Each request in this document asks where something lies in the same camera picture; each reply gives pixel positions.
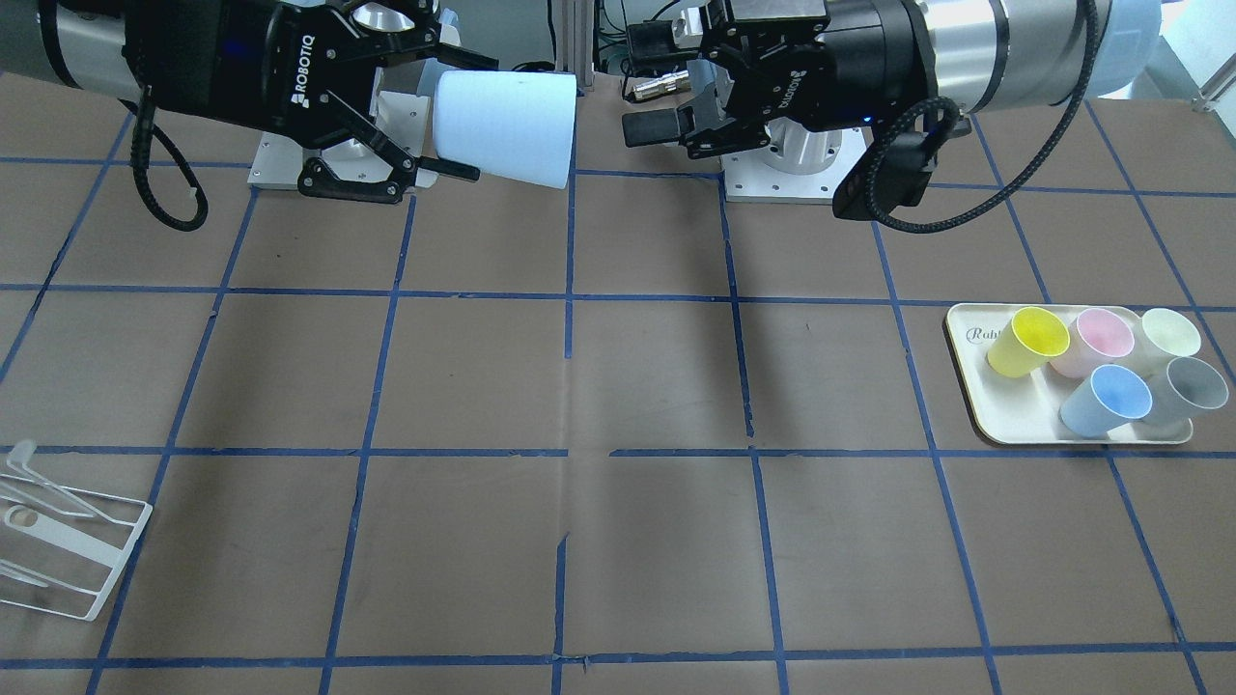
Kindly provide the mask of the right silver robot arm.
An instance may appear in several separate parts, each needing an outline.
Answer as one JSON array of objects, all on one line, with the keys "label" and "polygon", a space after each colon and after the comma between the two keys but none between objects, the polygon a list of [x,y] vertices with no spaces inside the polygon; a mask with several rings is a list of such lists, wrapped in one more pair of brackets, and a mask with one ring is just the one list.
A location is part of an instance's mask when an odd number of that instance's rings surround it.
[{"label": "right silver robot arm", "polygon": [[295,189],[398,204],[434,178],[569,185],[578,88],[452,45],[436,1],[5,1],[2,70],[117,98],[151,216],[193,232],[209,202],[159,110],[302,148]]}]

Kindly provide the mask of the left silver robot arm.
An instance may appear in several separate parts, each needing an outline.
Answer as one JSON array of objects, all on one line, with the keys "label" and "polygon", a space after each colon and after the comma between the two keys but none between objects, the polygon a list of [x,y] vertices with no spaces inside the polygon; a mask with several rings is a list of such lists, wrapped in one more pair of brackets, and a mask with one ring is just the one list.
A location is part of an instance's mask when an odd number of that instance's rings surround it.
[{"label": "left silver robot arm", "polygon": [[772,129],[879,127],[928,96],[964,114],[1058,105],[1082,83],[1082,1],[709,1],[633,25],[632,62],[701,59],[714,74],[676,108],[628,114],[630,147],[688,158],[772,146]]}]

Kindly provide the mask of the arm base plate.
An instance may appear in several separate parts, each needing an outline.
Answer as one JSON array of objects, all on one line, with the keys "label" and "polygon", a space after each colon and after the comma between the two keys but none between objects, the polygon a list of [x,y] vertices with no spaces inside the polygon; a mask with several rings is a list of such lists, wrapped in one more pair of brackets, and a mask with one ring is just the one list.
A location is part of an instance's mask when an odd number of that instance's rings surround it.
[{"label": "arm base plate", "polygon": [[[407,155],[421,155],[426,129],[433,115],[429,96],[397,92],[378,92],[371,104],[375,125]],[[260,189],[295,190],[305,160],[323,158],[340,181],[377,183],[393,168],[361,141],[350,139],[321,151],[311,151],[277,134],[265,134],[255,152],[247,183]]]},{"label": "arm base plate", "polygon": [[860,129],[813,132],[786,117],[768,134],[768,147],[722,160],[727,202],[831,207],[868,148]]}]

